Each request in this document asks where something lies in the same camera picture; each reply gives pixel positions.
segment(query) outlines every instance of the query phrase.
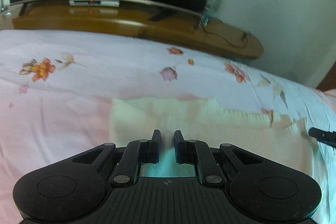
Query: cream blanket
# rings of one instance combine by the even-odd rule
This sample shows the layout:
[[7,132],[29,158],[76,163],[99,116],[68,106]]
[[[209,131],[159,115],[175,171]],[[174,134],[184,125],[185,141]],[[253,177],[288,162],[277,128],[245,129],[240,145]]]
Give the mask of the cream blanket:
[[193,176],[191,165],[175,162],[173,134],[202,140],[210,147],[231,143],[252,153],[294,168],[313,177],[322,190],[322,204],[314,220],[330,221],[327,168],[315,139],[307,133],[306,121],[287,115],[249,113],[221,108],[215,99],[178,101],[140,98],[113,100],[110,141],[126,146],[137,139],[150,139],[154,129],[162,134],[160,163],[143,165],[141,174],[154,177]]

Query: crosshair marking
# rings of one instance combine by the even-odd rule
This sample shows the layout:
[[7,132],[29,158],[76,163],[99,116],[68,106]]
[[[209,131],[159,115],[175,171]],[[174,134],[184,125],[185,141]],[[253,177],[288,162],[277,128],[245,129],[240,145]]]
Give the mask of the crosshair marking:
[[170,185],[170,184],[172,184],[173,182],[172,182],[171,180],[165,180],[163,183],[166,184],[166,185]]

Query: bed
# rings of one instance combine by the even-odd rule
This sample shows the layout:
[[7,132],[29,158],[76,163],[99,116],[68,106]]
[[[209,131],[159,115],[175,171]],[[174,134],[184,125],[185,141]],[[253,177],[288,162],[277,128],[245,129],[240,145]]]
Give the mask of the bed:
[[[21,176],[111,141],[113,99],[141,97],[215,98],[225,109],[275,111],[306,118],[307,128],[336,131],[334,110],[313,89],[229,59],[109,34],[4,30],[0,222],[21,221],[12,200]],[[327,172],[320,172],[324,202],[315,218],[319,224],[336,223],[335,151],[318,147]]]

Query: wooden shelf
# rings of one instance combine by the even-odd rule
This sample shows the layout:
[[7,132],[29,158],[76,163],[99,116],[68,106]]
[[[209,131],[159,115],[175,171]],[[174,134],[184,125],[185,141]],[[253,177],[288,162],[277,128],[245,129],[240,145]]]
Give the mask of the wooden shelf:
[[138,37],[188,47],[218,56],[255,59],[263,46],[253,35],[220,21],[211,21],[205,30],[198,27],[199,18],[177,12],[158,22],[149,18],[160,13],[155,6],[121,2],[119,8],[69,6],[68,0],[42,0],[28,5],[19,16],[22,4],[10,7],[10,16],[0,16],[0,29],[75,30]]

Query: electrical cable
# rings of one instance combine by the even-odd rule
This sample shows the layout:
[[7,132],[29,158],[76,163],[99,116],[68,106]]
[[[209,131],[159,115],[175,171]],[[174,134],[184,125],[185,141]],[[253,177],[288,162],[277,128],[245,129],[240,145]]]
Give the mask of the electrical cable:
[[202,22],[201,22],[200,24],[201,24],[201,26],[202,26],[204,32],[206,33],[207,37],[208,37],[210,40],[211,40],[211,38],[208,36],[208,34],[215,35],[215,36],[217,36],[217,37],[223,39],[223,40],[224,40],[227,44],[229,44],[231,47],[239,48],[239,49],[246,48],[247,45],[248,45],[248,43],[249,43],[249,40],[248,40],[248,38],[247,38],[247,33],[246,33],[246,32],[243,32],[243,35],[242,35],[241,38],[240,38],[240,41],[243,43],[243,45],[242,45],[242,46],[237,46],[237,45],[232,44],[232,43],[231,43],[230,41],[228,41],[225,37],[223,37],[223,36],[221,36],[221,35],[219,35],[219,34],[217,34],[217,33],[207,31],[207,30],[204,28],[204,25],[203,25]]

